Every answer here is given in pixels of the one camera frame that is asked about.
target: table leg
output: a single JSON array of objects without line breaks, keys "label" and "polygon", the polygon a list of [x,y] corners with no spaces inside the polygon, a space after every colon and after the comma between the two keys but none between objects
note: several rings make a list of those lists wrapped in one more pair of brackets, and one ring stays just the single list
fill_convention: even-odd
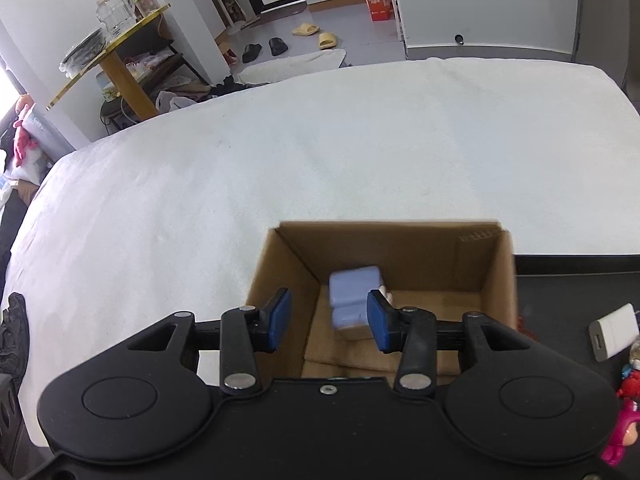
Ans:
[{"label": "table leg", "polygon": [[158,110],[151,99],[140,88],[115,51],[105,57],[100,62],[100,66],[140,120],[146,121],[158,115]]}]

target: pair of slippers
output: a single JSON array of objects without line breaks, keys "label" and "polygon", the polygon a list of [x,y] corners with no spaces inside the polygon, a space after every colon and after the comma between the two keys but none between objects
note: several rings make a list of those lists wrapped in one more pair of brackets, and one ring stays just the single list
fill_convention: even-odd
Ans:
[{"label": "pair of slippers", "polygon": [[[320,31],[320,27],[311,23],[303,23],[299,27],[294,28],[291,33],[294,36],[311,36]],[[318,36],[318,47],[320,50],[333,48],[338,45],[338,38],[330,32],[323,32]]]},{"label": "pair of slippers", "polygon": [[[269,47],[271,49],[272,56],[279,56],[280,54],[284,54],[287,50],[289,50],[289,46],[283,41],[282,38],[271,38],[269,40]],[[261,50],[262,50],[261,44],[249,43],[244,48],[244,53],[242,54],[242,62],[251,63],[254,59],[258,57]]]}]

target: bed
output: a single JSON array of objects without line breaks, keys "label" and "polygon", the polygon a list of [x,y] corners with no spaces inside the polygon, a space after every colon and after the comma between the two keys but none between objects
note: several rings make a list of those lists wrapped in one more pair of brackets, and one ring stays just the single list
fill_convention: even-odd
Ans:
[{"label": "bed", "polygon": [[[176,310],[244,303],[289,219],[499,219],[519,254],[640,253],[640,117],[601,70],[428,59],[217,98],[62,158],[27,211],[3,304],[26,298],[20,403]],[[217,382],[215,352],[198,372]]]}]

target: beige slide sandal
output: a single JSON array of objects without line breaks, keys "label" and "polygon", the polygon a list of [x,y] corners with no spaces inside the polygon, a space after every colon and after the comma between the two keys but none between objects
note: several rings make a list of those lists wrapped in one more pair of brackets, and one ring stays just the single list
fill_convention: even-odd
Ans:
[{"label": "beige slide sandal", "polygon": [[299,27],[294,28],[291,33],[294,36],[311,36],[318,30],[320,30],[320,27],[318,27],[317,25],[312,25],[311,23],[303,23]]},{"label": "beige slide sandal", "polygon": [[330,32],[323,32],[318,37],[318,46],[320,50],[325,50],[327,48],[333,48],[338,45],[338,38],[335,37],[335,34]]}]

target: yellow table edge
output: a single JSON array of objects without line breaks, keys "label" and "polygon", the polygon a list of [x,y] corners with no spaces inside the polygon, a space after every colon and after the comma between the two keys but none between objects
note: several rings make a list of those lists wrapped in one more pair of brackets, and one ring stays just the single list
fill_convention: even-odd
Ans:
[{"label": "yellow table edge", "polygon": [[160,16],[160,14],[165,12],[169,7],[171,6],[169,4],[166,4],[165,6],[160,7],[158,10],[154,10],[150,15],[148,15],[146,18],[143,18],[139,22],[137,22],[133,27],[127,30],[124,34],[121,34],[115,40],[111,41],[111,43],[108,44],[107,47],[100,54],[98,54],[96,57],[92,59],[89,65],[83,68],[73,79],[71,79],[65,85],[65,87],[60,92],[58,92],[58,94],[51,100],[49,105],[47,105],[47,110],[51,110],[53,106],[58,101],[60,101],[60,99],[62,99],[62,97],[71,89],[71,87],[75,85],[78,81],[80,81],[80,78],[84,74],[89,72],[89,70],[91,70],[95,66],[99,65],[100,62],[105,57],[107,57],[111,52],[113,52],[116,48],[118,48],[124,41],[130,38],[134,33],[140,30],[140,28],[144,27],[147,23],[152,22],[154,19]]}]

